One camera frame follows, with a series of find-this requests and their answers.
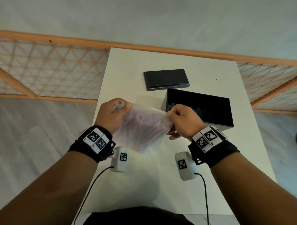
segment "hand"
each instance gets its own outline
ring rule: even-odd
[[[207,127],[200,117],[185,105],[176,104],[167,112],[167,117],[173,122],[173,127],[167,133],[170,140],[182,136],[192,141],[195,134]]]
[[[114,111],[117,104],[125,104],[119,111]],[[104,127],[111,134],[114,134],[122,125],[124,116],[130,111],[132,104],[121,98],[112,99],[100,106],[94,125]]]

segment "forearm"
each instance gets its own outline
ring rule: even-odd
[[[1,224],[71,224],[97,169],[68,152],[0,211]]]
[[[211,168],[240,224],[295,224],[297,198],[250,163],[233,153]]]

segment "white casing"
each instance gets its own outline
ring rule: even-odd
[[[182,180],[193,180],[198,175],[196,173],[196,164],[192,159],[190,152],[179,152],[176,153],[175,162],[179,172],[179,176]]]
[[[126,171],[126,167],[129,159],[128,148],[120,146],[120,147],[115,147],[113,151],[114,151],[114,154],[112,156],[109,156],[109,158],[111,158],[110,166],[113,167],[110,170],[112,172]]]

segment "gray floor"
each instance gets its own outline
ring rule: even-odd
[[[64,155],[92,123],[96,104],[0,99],[0,208]],[[256,113],[276,179],[297,196],[297,116]],[[206,215],[186,215],[207,224]],[[210,215],[210,224],[238,224]]]

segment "wooden beam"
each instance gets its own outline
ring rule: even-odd
[[[184,56],[213,58],[213,59],[221,59],[221,60],[244,62],[244,63],[297,66],[297,60],[290,60],[290,59],[240,56],[240,55],[232,55],[232,54],[202,52],[202,51],[174,49],[174,48],[163,48],[163,47],[154,47],[154,46],[146,46],[146,45],[104,42],[104,41],[78,39],[78,38],[70,38],[70,37],[58,37],[58,36],[42,35],[42,34],[28,34],[28,33],[3,31],[3,30],[2,31],[0,30],[0,38],[33,41],[33,42],[55,43],[55,44],[64,44],[64,45],[85,46],[85,47],[97,47],[97,48],[106,48],[106,49],[115,47],[115,48],[124,48],[124,49],[141,50],[141,51],[149,51],[149,52],[160,52],[160,53],[168,53],[168,54],[176,54],[176,55],[184,55]]]
[[[7,73],[5,70],[0,68],[0,78],[12,86],[14,89],[18,90],[22,94],[29,96],[30,98],[36,98],[37,95],[27,88],[25,85],[20,83],[17,79],[15,79],[12,75]]]
[[[86,102],[86,103],[96,103],[96,99],[75,99],[75,98],[61,98],[61,97],[46,97],[37,96],[36,98],[31,98],[26,95],[14,95],[14,94],[0,94],[0,98],[11,98],[11,99],[39,99],[39,100],[50,100],[50,101],[66,101],[66,102]]]
[[[292,87],[295,87],[297,85],[297,77],[295,77],[293,80],[281,85],[277,89],[269,92],[268,94],[264,95],[263,97],[259,98],[258,100],[251,103],[252,107],[255,107],[257,105],[262,104],[263,102],[267,102],[268,100],[272,99],[276,95],[279,95],[287,90],[289,90]]]
[[[254,112],[262,113],[282,113],[282,114],[292,114],[297,115],[297,111],[285,111],[285,110],[269,110],[269,109],[253,109]]]

